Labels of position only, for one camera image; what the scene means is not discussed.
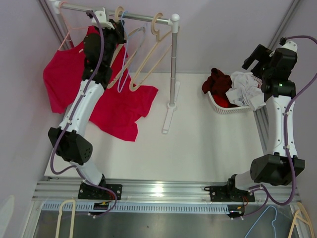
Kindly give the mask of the beige hanger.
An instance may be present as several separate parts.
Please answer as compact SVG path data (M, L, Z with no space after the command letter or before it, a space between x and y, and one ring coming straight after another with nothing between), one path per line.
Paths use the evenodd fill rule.
M127 77L129 75L129 69L131 68L132 61L133 61L135 55L137 54L138 50L143 45L144 40L145 40L145 34L147 31L147 25L144 24L142 27L135 28L131 32L127 33L127 30L126 30L124 22L123 22L123 17L124 17L125 13L127 13L127 11L125 11L122 6L119 6L116 8L115 14L114 14L115 20L119 20L119 19L121 20L121 25L122 25L123 31L124 31L124 39L126 40L126 43L118 45L117 49L115 50L115 56L117 56L121 52L121 49L124 48L122 66L120 67L120 71L117 73L117 75L114 77L114 79L111 80L111 82L107 86L107 89L110 89L117 83L118 93L121 93L123 90L123 87L126 83ZM131 55L129 55L127 52L129 42L139 32L142 32L143 36L141 37L141 40L140 40L139 45L136 48L136 50Z
M160 35L160 30L157 30L155 28L155 24L156 21L159 18L163 17L163 13L158 12L154 17L153 20L151 21L151 34L154 35L156 37L156 42L153 45L153 47L151 48L151 50L148 52L148 54L146 55L146 57L144 58L143 62L141 63L141 65L138 67L138 69L136 70L134 76L131 78L131 81L129 83L129 90L131 92L135 92L136 90L139 89L140 86L142 86L142 84L144 83L144 81L149 77L149 75L156 69L156 67L159 65L159 63L163 60L163 58L165 57L165 55L168 53L169 49L171 48L171 46L169 46L167 48L167 50L165 51L165 53L161 56L161 58L154 64L154 66L148 71L148 73L146 74L146 76L139 82L136 83L136 79L139 76L139 74L141 73L141 71L143 70L143 68L145 67L146 63L149 61L150 57L152 56L152 54L154 53L154 51L157 49L157 47L161 44L161 42L169 35L171 35L172 30L169 30L167 33L165 33L163 36Z

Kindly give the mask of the white t shirt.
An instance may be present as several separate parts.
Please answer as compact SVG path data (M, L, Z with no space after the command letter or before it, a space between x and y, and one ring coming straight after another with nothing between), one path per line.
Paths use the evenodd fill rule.
M225 93L231 104L248 106L253 111L265 105L264 93L252 73L234 72L230 75L231 88Z

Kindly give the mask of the maroon t shirt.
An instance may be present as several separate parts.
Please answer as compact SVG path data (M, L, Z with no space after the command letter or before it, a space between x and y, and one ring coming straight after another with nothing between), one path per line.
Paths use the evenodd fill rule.
M229 75L217 68L211 69L211 75L202 85L203 93L211 92L212 95L225 95L231 88L232 81Z

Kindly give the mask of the bright red t shirt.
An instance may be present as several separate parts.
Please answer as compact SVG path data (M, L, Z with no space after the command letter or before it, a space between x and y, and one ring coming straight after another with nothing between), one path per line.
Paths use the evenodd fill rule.
M220 95L217 95L217 94L214 94L212 97L213 97L215 103L216 103L219 107L229 108L230 104L229 104L228 100L225 99L224 97L222 97L222 96L220 96Z

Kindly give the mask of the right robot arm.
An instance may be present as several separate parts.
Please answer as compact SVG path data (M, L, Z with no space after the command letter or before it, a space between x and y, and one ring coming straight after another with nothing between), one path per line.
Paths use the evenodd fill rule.
M243 69L257 61L251 73L262 80L261 90L268 115L268 143L266 153L252 161L249 171L228 179L225 194L230 200L238 200L255 191L268 193L266 184L292 185L290 197L285 202L276 201L276 204L286 205L294 198L296 176L305 168L305 161L298 157L293 135L293 111L298 93L295 83L289 80L297 63L297 49L293 41L282 43L274 51L258 45L244 60Z

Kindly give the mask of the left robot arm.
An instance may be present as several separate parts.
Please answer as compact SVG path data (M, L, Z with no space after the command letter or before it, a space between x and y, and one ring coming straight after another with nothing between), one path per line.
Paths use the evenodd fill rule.
M109 84L115 50L126 43L124 21L111 23L112 28L96 26L96 32L84 38L84 71L79 91L60 125L48 132L53 146L52 173L60 175L74 168L96 199L106 195L106 180L91 160L93 146L84 135L92 112Z

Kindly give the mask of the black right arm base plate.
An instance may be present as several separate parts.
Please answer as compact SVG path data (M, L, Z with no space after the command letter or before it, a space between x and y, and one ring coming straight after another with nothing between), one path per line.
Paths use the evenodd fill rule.
M255 196L235 187L206 186L204 191L209 192L211 202L255 202Z

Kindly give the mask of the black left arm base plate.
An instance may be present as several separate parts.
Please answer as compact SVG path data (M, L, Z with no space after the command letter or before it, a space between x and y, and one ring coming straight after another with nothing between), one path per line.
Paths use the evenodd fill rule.
M117 200L121 199L122 185L121 184L106 184L106 188L113 191L116 194ZM109 191L104 189L96 188L88 185L84 182L81 183L78 199L82 200L115 200L115 197Z

